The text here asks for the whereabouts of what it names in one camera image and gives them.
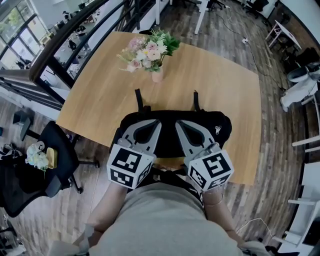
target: person's left arm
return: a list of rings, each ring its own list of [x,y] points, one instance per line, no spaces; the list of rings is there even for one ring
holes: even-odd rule
[[[87,224],[94,233],[88,238],[90,247],[96,245],[103,233],[115,222],[127,196],[128,189],[111,182],[98,205],[90,214]],[[79,245],[84,239],[82,234],[73,244]]]

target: bracelet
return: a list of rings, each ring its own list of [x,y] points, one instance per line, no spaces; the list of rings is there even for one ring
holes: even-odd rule
[[[221,193],[221,195],[222,195],[221,200],[220,200],[219,202],[217,202],[216,204],[206,204],[205,201],[203,201],[203,204],[204,204],[205,206],[209,206],[209,207],[217,206],[217,205],[221,204],[221,202],[224,200],[224,194]]]

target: black pants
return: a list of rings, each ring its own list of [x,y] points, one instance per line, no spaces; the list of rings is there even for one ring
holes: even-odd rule
[[[176,170],[176,171],[170,171],[170,170],[162,171],[152,167],[149,174],[143,179],[143,181],[137,186],[137,188],[141,188],[150,184],[161,182],[161,183],[165,183],[168,185],[185,189],[190,194],[195,196],[202,204],[201,197],[197,192],[197,190],[191,184],[184,181],[182,178],[180,178],[177,175],[186,175],[186,173],[183,169]]]

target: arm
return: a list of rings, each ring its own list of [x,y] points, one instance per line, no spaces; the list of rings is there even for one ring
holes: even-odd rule
[[[111,182],[98,205],[90,214],[87,224],[94,228],[93,235],[89,238],[90,246],[98,243],[102,234],[115,222],[127,196],[128,189]],[[82,234],[75,242],[79,245],[84,239]]]
[[[217,223],[221,226],[228,236],[235,240],[238,245],[245,241],[237,235],[235,224],[227,205],[223,201],[223,194],[220,189],[209,190],[202,194],[204,211],[208,221]]]

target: black strap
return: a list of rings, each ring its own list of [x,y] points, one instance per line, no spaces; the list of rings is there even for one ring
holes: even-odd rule
[[[151,111],[150,106],[144,106],[144,102],[142,100],[140,89],[136,89],[134,91],[135,91],[136,101],[138,102],[138,112],[140,114],[145,114],[146,112]]]
[[[194,104],[195,111],[197,111],[197,112],[201,111],[200,106],[199,106],[199,94],[196,90],[193,93],[193,104]]]

